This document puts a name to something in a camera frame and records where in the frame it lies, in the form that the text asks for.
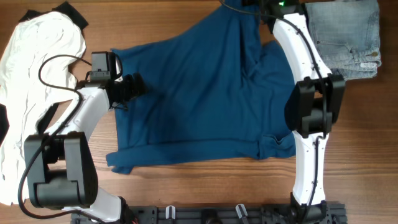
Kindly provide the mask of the blue polo shirt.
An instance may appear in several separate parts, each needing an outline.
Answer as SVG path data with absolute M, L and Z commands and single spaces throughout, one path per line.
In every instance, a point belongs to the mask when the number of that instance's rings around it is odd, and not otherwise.
M 259 21 L 228 1 L 168 40 L 118 49 L 125 74 L 147 93 L 116 110 L 114 172 L 234 157 L 292 157 L 284 118 L 294 79 L 277 42 L 262 44 Z

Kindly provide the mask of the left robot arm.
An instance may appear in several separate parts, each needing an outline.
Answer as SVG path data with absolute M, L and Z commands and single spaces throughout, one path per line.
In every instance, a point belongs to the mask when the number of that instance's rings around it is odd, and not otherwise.
M 94 223 L 137 223 L 122 197 L 99 187 L 88 141 L 109 110 L 127 110 L 128 101 L 145 94 L 146 86 L 139 73 L 123 75 L 114 52 L 93 52 L 91 58 L 91 70 L 71 90 L 76 98 L 61 118 L 25 140 L 19 208 L 38 220 L 74 214 Z

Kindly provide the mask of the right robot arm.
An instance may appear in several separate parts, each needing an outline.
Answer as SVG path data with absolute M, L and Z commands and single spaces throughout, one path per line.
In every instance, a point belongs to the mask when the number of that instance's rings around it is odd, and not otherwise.
M 295 140 L 296 175 L 290 202 L 266 204 L 262 223 L 347 223 L 345 205 L 327 202 L 323 188 L 326 143 L 345 92 L 342 75 L 334 75 L 319 56 L 303 4 L 298 1 L 242 1 L 256 5 L 254 15 L 269 26 L 294 76 L 284 108 Z

